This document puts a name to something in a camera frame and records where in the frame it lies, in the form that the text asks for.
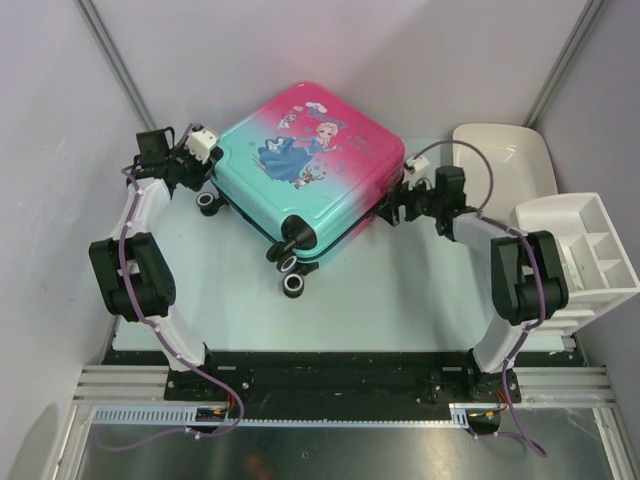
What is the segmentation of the pink and teal children's suitcase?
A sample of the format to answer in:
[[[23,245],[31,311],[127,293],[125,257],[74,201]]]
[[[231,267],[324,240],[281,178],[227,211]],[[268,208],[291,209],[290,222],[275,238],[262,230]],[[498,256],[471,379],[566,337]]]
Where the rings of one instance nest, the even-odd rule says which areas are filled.
[[[403,141],[328,89],[292,86],[220,137],[205,216],[229,205],[270,243],[282,290],[365,229],[403,177]]]

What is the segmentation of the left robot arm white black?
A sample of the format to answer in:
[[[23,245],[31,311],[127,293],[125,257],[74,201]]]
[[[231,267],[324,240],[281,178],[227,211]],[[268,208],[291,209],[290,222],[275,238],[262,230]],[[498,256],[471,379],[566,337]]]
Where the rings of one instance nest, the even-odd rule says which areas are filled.
[[[89,258],[108,312],[145,326],[174,371],[189,371],[186,387],[214,397],[221,376],[204,365],[207,348],[175,306],[177,288],[154,232],[177,187],[194,192],[210,180],[221,158],[219,134],[191,124],[180,139],[171,127],[136,135],[138,153],[124,167],[127,200],[110,236],[89,246]]]

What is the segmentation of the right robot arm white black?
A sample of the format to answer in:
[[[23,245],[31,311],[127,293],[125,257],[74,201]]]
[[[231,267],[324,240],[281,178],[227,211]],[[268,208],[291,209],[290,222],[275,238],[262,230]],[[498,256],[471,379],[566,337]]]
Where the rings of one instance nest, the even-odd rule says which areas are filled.
[[[485,216],[466,204],[464,187],[460,167],[437,168],[430,185],[406,164],[402,182],[377,214],[392,226],[430,217],[438,235],[469,247],[484,261],[493,317],[470,350],[473,369],[461,376],[463,393],[484,401],[497,389],[495,374],[513,366],[529,334],[568,305],[569,290],[551,232],[524,233]]]

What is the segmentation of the cream plastic basin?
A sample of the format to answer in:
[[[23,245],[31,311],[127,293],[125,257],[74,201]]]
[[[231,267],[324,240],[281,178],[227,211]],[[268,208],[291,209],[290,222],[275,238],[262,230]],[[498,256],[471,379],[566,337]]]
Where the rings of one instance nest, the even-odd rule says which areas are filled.
[[[474,205],[484,200],[489,188],[493,192],[488,210],[558,193],[550,153],[538,132],[515,125],[468,123],[453,131],[453,139],[475,146],[487,158],[482,161],[465,146],[453,147],[453,162],[465,171]]]

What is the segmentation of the white divided organizer tray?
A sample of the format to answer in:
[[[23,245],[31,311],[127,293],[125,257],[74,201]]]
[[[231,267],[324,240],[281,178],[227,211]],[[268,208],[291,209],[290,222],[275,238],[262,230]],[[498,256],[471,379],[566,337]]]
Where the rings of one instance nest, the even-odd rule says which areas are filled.
[[[522,202],[511,220],[555,238],[569,290],[567,306],[541,327],[572,335],[639,293],[639,279],[597,193],[557,194]]]

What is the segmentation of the aluminium extrusion crossbar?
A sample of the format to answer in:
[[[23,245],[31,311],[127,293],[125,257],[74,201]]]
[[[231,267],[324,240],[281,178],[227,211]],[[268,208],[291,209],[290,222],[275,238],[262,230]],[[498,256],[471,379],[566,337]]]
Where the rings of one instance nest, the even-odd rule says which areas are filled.
[[[521,367],[482,386],[472,385],[455,368],[413,373],[400,367],[366,371],[267,367],[247,373],[223,370],[220,377],[248,403],[278,394],[329,398],[399,394],[429,404],[489,404],[510,397],[514,403],[535,407],[611,406],[616,402],[606,370],[591,367]],[[226,400],[227,392],[197,374],[175,373],[165,367],[93,366],[83,369],[73,398],[99,404],[210,403]]]

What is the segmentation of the left aluminium frame post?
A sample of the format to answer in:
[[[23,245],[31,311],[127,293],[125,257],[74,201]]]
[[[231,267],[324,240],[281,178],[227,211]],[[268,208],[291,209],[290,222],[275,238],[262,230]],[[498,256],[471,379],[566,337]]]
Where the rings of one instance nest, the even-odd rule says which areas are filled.
[[[95,2],[91,0],[75,0],[74,4],[106,60],[116,82],[122,89],[136,118],[147,130],[156,129],[156,122],[153,115]]]

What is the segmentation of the aluminium frame post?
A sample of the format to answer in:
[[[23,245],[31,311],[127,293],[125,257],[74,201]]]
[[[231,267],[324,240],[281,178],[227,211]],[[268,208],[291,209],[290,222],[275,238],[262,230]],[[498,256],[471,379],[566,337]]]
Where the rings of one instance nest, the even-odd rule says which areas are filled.
[[[156,122],[153,115],[95,2],[91,0],[75,0],[74,4],[106,60],[116,82],[122,89],[136,118],[147,130],[156,129]]]
[[[585,3],[576,23],[560,50],[549,74],[537,94],[522,124],[535,129],[551,107],[555,97],[568,77],[573,65],[605,13],[610,2],[607,0],[589,0]]]

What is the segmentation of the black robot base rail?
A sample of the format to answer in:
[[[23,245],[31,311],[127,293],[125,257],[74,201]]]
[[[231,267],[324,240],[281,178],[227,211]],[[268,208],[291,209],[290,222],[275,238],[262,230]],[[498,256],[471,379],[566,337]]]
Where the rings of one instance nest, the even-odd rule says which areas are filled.
[[[520,402],[523,375],[485,374],[464,352],[218,352],[203,371],[170,371],[165,400],[201,402],[195,430],[213,432],[224,411],[244,421],[400,422],[442,420],[449,403]]]

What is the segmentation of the right aluminium frame post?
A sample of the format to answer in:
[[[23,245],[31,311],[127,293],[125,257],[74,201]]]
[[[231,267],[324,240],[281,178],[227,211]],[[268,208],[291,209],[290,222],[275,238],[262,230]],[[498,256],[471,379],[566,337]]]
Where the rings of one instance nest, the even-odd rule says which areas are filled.
[[[551,107],[555,97],[568,77],[573,65],[605,13],[610,2],[607,0],[589,0],[585,3],[576,23],[560,50],[549,74],[537,94],[522,124],[535,129]]]

